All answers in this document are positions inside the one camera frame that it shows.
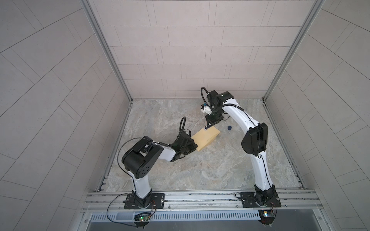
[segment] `vertical metal profile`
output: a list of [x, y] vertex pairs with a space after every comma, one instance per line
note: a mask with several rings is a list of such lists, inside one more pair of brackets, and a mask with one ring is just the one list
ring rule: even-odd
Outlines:
[[130, 95], [130, 92], [128, 91], [127, 86], [126, 86], [125, 82], [123, 81], [121, 72], [118, 69], [118, 66], [117, 66], [116, 62], [114, 61], [112, 52], [109, 49], [108, 43], [105, 40], [103, 32], [101, 31], [100, 26], [99, 26], [99, 24], [98, 24], [98, 22], [97, 22], [97, 20], [94, 16], [94, 13], [93, 13], [93, 10], [91, 9], [90, 3], [88, 2], [88, 0], [80, 0], [80, 2], [81, 2], [81, 6], [84, 9], [90, 24], [91, 24], [91, 26], [92, 26], [92, 28], [95, 32], [95, 35], [98, 38], [98, 41], [102, 45], [104, 53], [107, 55], [108, 62], [111, 65], [111, 67], [114, 71], [114, 74], [117, 76], [118, 81], [120, 82], [121, 86], [123, 87], [129, 101], [132, 102], [132, 97]]
[[321, 9], [321, 6], [324, 2], [325, 2], [325, 0], [316, 0], [314, 2], [313, 6], [311, 7], [310, 11], [308, 12], [308, 15], [307, 15], [305, 21], [303, 22], [301, 28], [299, 29], [299, 32], [298, 32], [296, 38], [294, 39], [293, 44], [291, 45], [288, 52], [286, 53], [285, 58], [284, 58], [282, 64], [280, 65], [280, 67], [279, 67], [279, 70], [277, 71], [277, 73], [276, 73], [275, 77], [273, 78], [269, 88], [266, 91], [266, 94], [263, 97], [263, 100], [265, 102], [270, 97], [270, 95], [272, 93], [272, 90], [274, 89], [274, 87], [278, 83], [280, 77], [283, 75], [286, 67], [288, 66], [289, 62], [291, 61], [291, 59], [294, 55], [294, 53], [298, 49], [299, 44], [302, 42], [304, 36], [306, 35], [308, 29], [310, 28], [310, 26], [312, 24], [312, 22], [315, 20], [317, 14], [319, 13], [319, 11]]

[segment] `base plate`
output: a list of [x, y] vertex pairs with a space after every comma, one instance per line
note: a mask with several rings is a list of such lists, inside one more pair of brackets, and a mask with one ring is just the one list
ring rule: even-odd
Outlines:
[[244, 199], [244, 201], [242, 200], [243, 208], [271, 208], [273, 206], [271, 202], [274, 203], [275, 207], [281, 207], [278, 197], [271, 198], [266, 207], [261, 207], [256, 203], [254, 192], [242, 192], [240, 197]]
[[[154, 200], [155, 206], [157, 209], [161, 209], [164, 207], [164, 193], [152, 193], [152, 200]], [[140, 208], [138, 205], [134, 204], [134, 197], [132, 193], [128, 194], [126, 197], [125, 209], [143, 209]], [[152, 208], [152, 201], [149, 203], [149, 206], [146, 209]]]

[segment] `side wall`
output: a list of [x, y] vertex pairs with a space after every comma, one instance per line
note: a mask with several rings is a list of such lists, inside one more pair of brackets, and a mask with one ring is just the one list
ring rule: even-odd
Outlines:
[[370, 3], [327, 0], [267, 105], [337, 230], [370, 230]]
[[0, 230], [68, 229], [128, 99], [78, 0], [0, 1]]
[[313, 1], [90, 0], [134, 99], [261, 98]]

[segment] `gray marbled surface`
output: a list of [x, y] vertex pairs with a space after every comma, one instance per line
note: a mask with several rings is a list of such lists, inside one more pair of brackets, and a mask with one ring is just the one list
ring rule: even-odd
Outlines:
[[[154, 141], [172, 143], [179, 132], [180, 120], [186, 116], [185, 128], [195, 134], [205, 126], [201, 112], [202, 100], [148, 100], [134, 101], [120, 146], [128, 139], [149, 136]], [[239, 105], [255, 120], [269, 127], [267, 161], [271, 179], [277, 188], [299, 187], [281, 144], [267, 117], [260, 99], [240, 99]], [[221, 121], [216, 139], [202, 151], [194, 151], [175, 162], [157, 160], [149, 172], [153, 190], [206, 190], [254, 188], [254, 173], [250, 157], [241, 147], [244, 134], [232, 119]], [[128, 142], [122, 155], [138, 139]], [[117, 165], [117, 156], [111, 166], [104, 191], [131, 191], [132, 180]]]

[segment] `tiled wall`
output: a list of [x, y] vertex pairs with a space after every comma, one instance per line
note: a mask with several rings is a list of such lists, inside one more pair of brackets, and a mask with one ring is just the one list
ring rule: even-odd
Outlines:
[[313, 1], [90, 0], [134, 99], [261, 98]]
[[337, 230], [370, 230], [370, 1], [327, 0], [267, 104]]
[[0, 230], [67, 230], [128, 99], [78, 0], [0, 1]]

